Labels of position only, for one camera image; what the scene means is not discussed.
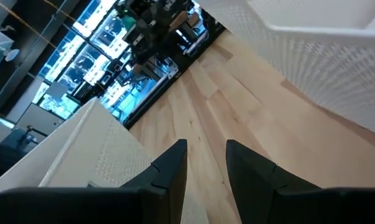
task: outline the green object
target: green object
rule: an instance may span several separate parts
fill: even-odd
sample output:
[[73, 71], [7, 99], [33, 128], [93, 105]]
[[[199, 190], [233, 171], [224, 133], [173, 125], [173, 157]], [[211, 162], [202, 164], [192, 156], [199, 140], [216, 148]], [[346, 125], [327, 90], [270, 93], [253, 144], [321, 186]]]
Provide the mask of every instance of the green object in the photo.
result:
[[133, 25], [136, 24], [136, 21], [132, 17], [130, 17], [130, 16], [124, 16], [124, 17], [122, 17], [121, 21], [123, 22], [123, 24], [125, 26], [125, 29], [127, 31], [129, 31], [133, 27]]

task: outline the white plastic basket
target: white plastic basket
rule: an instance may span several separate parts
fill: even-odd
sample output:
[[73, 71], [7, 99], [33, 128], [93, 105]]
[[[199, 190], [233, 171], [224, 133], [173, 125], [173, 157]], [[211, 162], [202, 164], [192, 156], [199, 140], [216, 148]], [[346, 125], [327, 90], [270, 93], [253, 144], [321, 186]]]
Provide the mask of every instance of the white plastic basket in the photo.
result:
[[375, 0], [197, 0], [316, 104], [375, 132]]

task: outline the wooden floor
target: wooden floor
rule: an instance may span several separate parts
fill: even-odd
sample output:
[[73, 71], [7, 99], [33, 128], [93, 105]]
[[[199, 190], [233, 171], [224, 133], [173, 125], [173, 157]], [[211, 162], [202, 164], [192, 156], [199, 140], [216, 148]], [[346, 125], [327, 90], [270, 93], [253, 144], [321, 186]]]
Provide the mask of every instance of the wooden floor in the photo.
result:
[[375, 134], [311, 103], [230, 32], [131, 133], [154, 156], [188, 140], [187, 190], [211, 223], [240, 222], [225, 164], [227, 139], [320, 187], [375, 187]]

